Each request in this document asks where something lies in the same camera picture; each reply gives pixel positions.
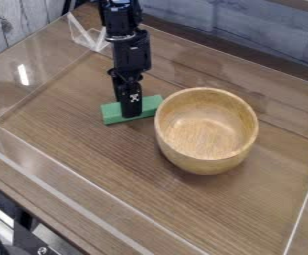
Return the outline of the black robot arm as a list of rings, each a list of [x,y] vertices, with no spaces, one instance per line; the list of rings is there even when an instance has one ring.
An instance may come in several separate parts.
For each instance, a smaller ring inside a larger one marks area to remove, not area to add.
[[[124,118],[143,113],[143,72],[152,68],[151,33],[140,28],[138,0],[100,0],[100,15],[112,44],[114,65],[109,69]]]

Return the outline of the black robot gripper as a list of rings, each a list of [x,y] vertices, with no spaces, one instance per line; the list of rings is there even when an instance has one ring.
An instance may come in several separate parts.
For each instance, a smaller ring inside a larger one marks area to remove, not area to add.
[[[132,118],[143,112],[143,87],[137,81],[152,68],[151,33],[136,29],[126,36],[108,38],[113,48],[114,66],[109,69],[116,99],[121,102],[122,116]]]

